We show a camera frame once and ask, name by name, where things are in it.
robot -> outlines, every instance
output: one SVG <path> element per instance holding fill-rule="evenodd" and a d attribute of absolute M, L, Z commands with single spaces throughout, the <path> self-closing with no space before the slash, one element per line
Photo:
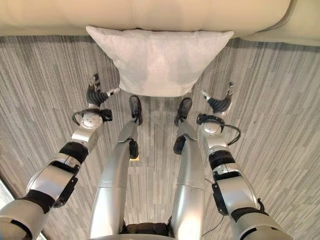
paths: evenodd
<path fill-rule="evenodd" d="M 103 133 L 104 122 L 112 121 L 112 112 L 101 104 L 119 89 L 101 91 L 99 77 L 86 92 L 87 108 L 73 114 L 79 125 L 59 153 L 27 185 L 26 195 L 0 210 L 1 239 L 34 239 L 41 232 L 52 208 L 68 201 L 78 181 L 77 173 Z M 240 130 L 225 124 L 232 102 L 233 85 L 225 99 L 218 100 L 202 92 L 212 115 L 199 114 L 199 138 L 187 121 L 192 100 L 180 103 L 174 124 L 178 127 L 174 153 L 181 155 L 172 215 L 167 223 L 126 225 L 124 221 L 129 160 L 139 155 L 138 127 L 143 123 L 137 96 L 129 103 L 132 119 L 121 130 L 108 157 L 92 207 L 88 236 L 91 240 L 199 240 L 205 215 L 205 174 L 199 142 L 213 173 L 213 196 L 220 214 L 228 216 L 233 238 L 237 240 L 291 240 L 292 238 L 265 212 L 265 207 L 235 162 L 228 146 L 240 138 Z M 239 132 L 226 143 L 224 128 Z"/>

white pillow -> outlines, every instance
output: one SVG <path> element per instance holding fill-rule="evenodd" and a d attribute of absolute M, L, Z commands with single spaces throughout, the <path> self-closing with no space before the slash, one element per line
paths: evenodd
<path fill-rule="evenodd" d="M 119 31 L 93 26 L 86 31 L 118 68 L 122 90 L 155 97 L 187 94 L 234 34 Z"/>

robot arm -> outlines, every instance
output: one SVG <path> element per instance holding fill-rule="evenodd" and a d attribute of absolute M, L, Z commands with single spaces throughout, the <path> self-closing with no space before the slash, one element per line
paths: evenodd
<path fill-rule="evenodd" d="M 216 100 L 202 92 L 213 109 L 213 115 L 199 114 L 199 138 L 213 172 L 212 185 L 215 204 L 220 214 L 229 216 L 234 239 L 290 240 L 284 230 L 265 212 L 264 205 L 235 162 L 224 137 L 223 117 L 231 105 L 232 84 L 227 97 Z"/>
<path fill-rule="evenodd" d="M 78 181 L 81 164 L 95 148 L 104 122 L 112 120 L 108 109 L 100 109 L 110 95 L 119 89 L 100 92 L 98 75 L 87 91 L 87 109 L 81 114 L 81 122 L 69 142 L 38 171 L 27 185 L 26 195 L 7 204 L 0 211 L 1 239 L 35 239 L 41 232 L 51 208 L 63 206 Z"/>

gray striped carpet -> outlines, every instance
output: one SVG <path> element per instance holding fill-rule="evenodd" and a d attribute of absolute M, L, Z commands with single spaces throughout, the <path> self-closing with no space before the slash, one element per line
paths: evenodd
<path fill-rule="evenodd" d="M 0 176 L 19 198 L 29 178 L 68 141 L 76 125 L 71 114 L 85 106 L 91 76 L 104 90 L 118 86 L 112 61 L 87 36 L 0 37 Z M 192 93 L 188 117 L 209 113 L 200 90 L 224 97 L 235 84 L 226 122 L 242 138 L 233 156 L 266 211 L 295 239 L 320 236 L 320 47 L 233 39 L 206 68 Z M 66 206 L 54 209 L 44 227 L 53 240 L 88 237 L 96 185 L 122 126 L 130 119 L 128 98 L 120 92 L 104 107 L 113 111 L 104 135 L 82 165 Z M 141 97 L 140 162 L 131 162 L 125 221 L 167 222 L 180 164 L 173 153 L 174 116 L 182 97 Z M 225 131 L 227 139 L 233 132 Z M 212 180 L 203 157 L 205 174 Z M 204 232 L 221 220 L 207 185 Z M 231 239 L 223 219 L 205 240 Z"/>

beige couch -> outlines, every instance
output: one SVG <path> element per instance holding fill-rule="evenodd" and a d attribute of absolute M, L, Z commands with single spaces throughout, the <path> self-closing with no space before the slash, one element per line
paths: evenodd
<path fill-rule="evenodd" d="M 251 41 L 320 46 L 319 12 L 320 0 L 0 0 L 0 36 L 86 35 L 91 25 L 232 30 Z"/>

